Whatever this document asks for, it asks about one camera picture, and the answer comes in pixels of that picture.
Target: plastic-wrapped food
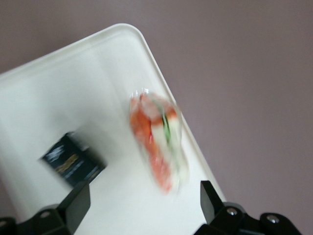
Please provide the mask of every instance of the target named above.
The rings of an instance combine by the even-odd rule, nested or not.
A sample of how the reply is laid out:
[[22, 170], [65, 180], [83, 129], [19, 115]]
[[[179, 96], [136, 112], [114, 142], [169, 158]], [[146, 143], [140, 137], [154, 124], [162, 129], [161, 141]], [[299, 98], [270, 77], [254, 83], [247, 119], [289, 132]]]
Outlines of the plastic-wrapped food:
[[130, 125], [149, 156], [157, 184], [169, 192], [188, 178], [181, 149], [181, 113], [176, 105], [144, 92], [131, 97]]

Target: black clamp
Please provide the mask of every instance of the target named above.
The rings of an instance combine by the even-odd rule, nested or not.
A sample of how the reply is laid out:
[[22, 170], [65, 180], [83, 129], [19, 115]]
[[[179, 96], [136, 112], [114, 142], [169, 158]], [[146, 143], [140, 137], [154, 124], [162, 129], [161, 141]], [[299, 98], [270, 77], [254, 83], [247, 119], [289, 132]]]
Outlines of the black clamp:
[[301, 235], [281, 214], [264, 213], [257, 220], [240, 205], [223, 203], [210, 181], [201, 181], [201, 208], [207, 224], [195, 235]]
[[89, 183], [78, 183], [56, 208], [51, 207], [21, 224], [0, 218], [0, 235], [73, 235], [90, 207]]

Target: purple wall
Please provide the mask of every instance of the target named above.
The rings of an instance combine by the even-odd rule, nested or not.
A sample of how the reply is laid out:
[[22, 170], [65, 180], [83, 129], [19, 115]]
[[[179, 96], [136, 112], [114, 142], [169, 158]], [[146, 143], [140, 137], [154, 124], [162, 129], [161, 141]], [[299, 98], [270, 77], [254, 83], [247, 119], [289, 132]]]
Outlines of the purple wall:
[[312, 12], [310, 0], [2, 0], [0, 72], [133, 24], [228, 201], [255, 217], [282, 213], [310, 234]]

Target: white surface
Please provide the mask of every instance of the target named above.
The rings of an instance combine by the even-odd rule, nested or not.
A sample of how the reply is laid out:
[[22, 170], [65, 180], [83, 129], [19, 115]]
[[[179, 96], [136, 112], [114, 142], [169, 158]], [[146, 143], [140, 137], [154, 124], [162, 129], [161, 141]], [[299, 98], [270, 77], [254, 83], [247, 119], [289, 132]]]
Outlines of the white surface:
[[0, 177], [21, 220], [60, 203], [70, 188], [39, 158], [76, 130], [108, 162], [91, 183], [85, 234], [193, 234], [205, 222], [200, 180], [224, 199], [184, 121], [189, 182], [165, 195], [128, 124], [129, 95], [148, 88], [172, 100], [141, 33], [117, 24], [0, 76]]

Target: black package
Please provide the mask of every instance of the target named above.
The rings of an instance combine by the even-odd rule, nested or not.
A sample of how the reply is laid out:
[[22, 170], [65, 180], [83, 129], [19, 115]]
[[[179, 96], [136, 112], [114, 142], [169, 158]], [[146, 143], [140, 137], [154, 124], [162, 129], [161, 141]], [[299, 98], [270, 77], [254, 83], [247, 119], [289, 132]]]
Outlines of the black package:
[[66, 133], [42, 159], [73, 187], [91, 182], [106, 167], [74, 132]]

